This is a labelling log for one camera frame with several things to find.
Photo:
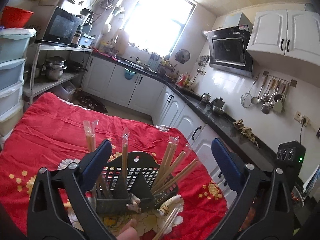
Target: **red blanket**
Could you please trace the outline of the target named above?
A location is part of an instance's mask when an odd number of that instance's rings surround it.
[[[175,128],[163,132],[152,125],[85,110],[67,104],[54,94],[44,94],[26,111],[0,155],[0,202],[22,232],[26,233],[28,201],[38,170],[41,167],[56,170],[62,160],[81,159],[88,153],[83,121],[96,119],[99,120],[97,145],[111,138],[115,146],[113,154],[122,151],[125,127],[130,131],[129,151],[153,153],[158,163],[161,163],[169,136],[180,137],[175,158],[187,143]],[[176,172],[195,157],[192,152]],[[185,202],[183,212],[179,213],[184,222],[164,239],[206,239],[227,210],[221,191],[212,183],[202,164],[178,185]],[[67,203],[66,195],[62,195],[62,199]],[[155,234],[146,235],[151,239]]]

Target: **metal shelf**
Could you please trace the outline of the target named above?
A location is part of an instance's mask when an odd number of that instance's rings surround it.
[[[33,93],[32,96],[36,97],[40,95],[41,93],[58,86],[68,80],[71,80],[75,77],[80,75],[79,73],[63,73],[62,77],[58,81],[49,81],[45,76],[41,76],[37,79],[35,79],[34,85],[33,85]],[[30,82],[27,82],[23,85],[23,93],[30,97]]]
[[[74,73],[63,73],[63,76],[55,82],[49,82],[45,77],[40,77],[35,80],[36,75],[36,66],[38,62],[39,53],[41,50],[68,50],[68,51],[85,51],[90,52],[92,54],[93,49],[82,48],[82,47],[63,47],[63,46],[52,46],[52,45],[44,45],[41,43],[33,43],[30,44],[29,47],[36,49],[35,55],[33,58],[32,68],[31,68],[31,77],[30,82],[25,83],[23,85],[23,93],[25,96],[29,97],[29,103],[33,103],[33,98],[40,95],[42,92],[49,90],[63,82],[66,82],[70,79],[75,78],[79,74]]]
[[[37,43],[30,44],[30,47],[37,47]],[[40,45],[40,50],[69,50],[69,51],[86,51],[86,52],[91,52],[92,49],[89,48],[82,48],[82,47],[63,47],[63,46],[52,46],[52,45]]]

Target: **window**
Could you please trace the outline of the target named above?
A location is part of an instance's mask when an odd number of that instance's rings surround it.
[[[129,42],[161,56],[171,53],[195,6],[187,0],[139,0],[124,25]]]

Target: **white tile backsplash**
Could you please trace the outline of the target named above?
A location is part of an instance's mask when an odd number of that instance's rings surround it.
[[[203,49],[201,55],[206,54],[205,50],[206,48]],[[196,69],[197,66],[193,69],[192,75],[196,74]],[[260,73],[260,78],[252,88],[253,96],[259,93],[264,70],[279,78],[289,81],[292,79],[291,76],[255,66],[254,74],[256,76],[257,73]],[[204,76],[197,76],[193,90],[200,95],[209,93],[212,98],[222,97],[226,102],[224,110],[227,114],[236,120],[243,119],[245,126],[251,127],[253,133],[275,152],[281,143],[300,140],[301,124],[293,119],[296,111],[300,111],[310,118],[311,124],[303,128],[302,131],[301,139],[302,145],[306,147],[306,157],[299,175],[303,181],[307,180],[320,163],[320,139],[316,137],[320,126],[320,88],[298,80],[296,88],[289,87],[284,104],[285,112],[282,114],[270,112],[266,115],[261,112],[261,105],[251,105],[249,108],[244,108],[241,105],[241,95],[249,91],[253,79],[215,70],[209,65],[205,71]]]

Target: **red bucket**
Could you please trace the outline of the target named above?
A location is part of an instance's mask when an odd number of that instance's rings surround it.
[[[5,28],[23,28],[33,12],[6,6],[3,10],[1,23]]]

